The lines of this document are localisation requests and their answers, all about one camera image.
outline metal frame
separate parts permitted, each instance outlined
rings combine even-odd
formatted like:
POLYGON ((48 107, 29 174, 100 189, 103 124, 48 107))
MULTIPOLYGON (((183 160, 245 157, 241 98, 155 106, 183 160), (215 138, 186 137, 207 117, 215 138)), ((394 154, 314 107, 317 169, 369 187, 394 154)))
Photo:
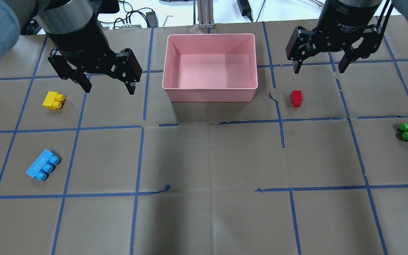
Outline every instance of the metal frame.
POLYGON ((214 0, 198 0, 198 19, 200 29, 215 28, 214 0))

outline pink plastic container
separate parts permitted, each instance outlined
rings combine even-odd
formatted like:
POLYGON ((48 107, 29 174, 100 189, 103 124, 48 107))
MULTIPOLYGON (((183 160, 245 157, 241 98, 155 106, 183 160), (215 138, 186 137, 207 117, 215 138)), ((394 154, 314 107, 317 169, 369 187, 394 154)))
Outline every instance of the pink plastic container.
POLYGON ((172 34, 161 86, 172 102, 249 102, 256 68, 254 34, 172 34))

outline yellow lego block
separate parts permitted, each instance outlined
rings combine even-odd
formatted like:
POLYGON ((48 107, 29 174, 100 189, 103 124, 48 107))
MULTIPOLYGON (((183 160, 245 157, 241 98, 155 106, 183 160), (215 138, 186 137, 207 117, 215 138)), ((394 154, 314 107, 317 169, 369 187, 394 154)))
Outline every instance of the yellow lego block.
POLYGON ((55 91, 49 91, 42 105, 48 110, 57 110, 62 108, 61 102, 64 100, 65 96, 63 94, 59 94, 59 92, 55 91))

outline black cable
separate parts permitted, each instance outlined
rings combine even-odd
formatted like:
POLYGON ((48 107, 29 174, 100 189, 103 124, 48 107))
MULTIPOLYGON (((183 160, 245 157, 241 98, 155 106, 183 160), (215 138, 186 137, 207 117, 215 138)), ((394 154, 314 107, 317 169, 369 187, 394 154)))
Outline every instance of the black cable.
POLYGON ((143 10, 143 9, 149 9, 149 10, 151 10, 151 11, 154 11, 154 9, 152 9, 152 8, 149 8, 149 7, 143 7, 143 8, 141 8, 141 9, 138 9, 138 10, 143 10))
POLYGON ((384 17, 385 11, 387 10, 387 6, 390 3, 390 0, 387 0, 385 2, 384 8, 382 9, 382 12, 380 13, 379 20, 377 21, 377 26, 380 26, 380 23, 382 23, 382 18, 384 17))
POLYGON ((118 2, 123 4, 123 8, 124 8, 125 12, 128 12, 127 10, 125 10, 125 4, 130 5, 131 10, 133 10, 133 6, 131 6, 131 4, 129 2, 125 2, 125 0, 123 0, 123 1, 118 0, 118 2))
POLYGON ((196 0, 193 0, 193 25, 196 25, 196 0))
POLYGON ((150 27, 146 15, 139 10, 133 10, 125 15, 125 21, 127 21, 128 24, 131 24, 131 15, 133 13, 139 13, 143 17, 144 21, 146 21, 147 27, 150 27))
POLYGON ((259 16, 261 16, 261 12, 262 12, 262 9, 264 8, 264 4, 265 4, 265 0, 264 2, 262 2, 262 6, 261 6, 261 9, 259 10, 259 14, 257 15, 256 22, 259 20, 259 16))
POLYGON ((122 23, 124 23, 124 26, 125 26, 124 20, 122 18, 117 18, 113 23, 113 30, 116 28, 116 23, 118 22, 118 19, 120 19, 122 21, 122 23))
POLYGON ((391 12, 393 11, 393 8, 394 8, 394 6, 390 5, 390 8, 387 11, 387 15, 385 16, 385 21, 382 24, 382 31, 380 32, 380 40, 379 40, 379 43, 376 45, 374 52, 376 52, 379 49, 380 44, 381 44, 381 42, 382 42, 382 40, 384 38, 385 29, 387 28, 388 20, 390 19, 390 15, 391 15, 391 12))

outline red lego block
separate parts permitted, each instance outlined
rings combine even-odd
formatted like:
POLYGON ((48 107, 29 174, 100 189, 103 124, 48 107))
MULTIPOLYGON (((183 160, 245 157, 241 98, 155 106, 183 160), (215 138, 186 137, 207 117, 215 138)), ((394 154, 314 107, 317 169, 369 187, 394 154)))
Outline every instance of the red lego block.
POLYGON ((295 108, 299 108, 301 106, 301 100, 303 100, 301 90, 293 90, 290 94, 290 103, 292 103, 295 108))

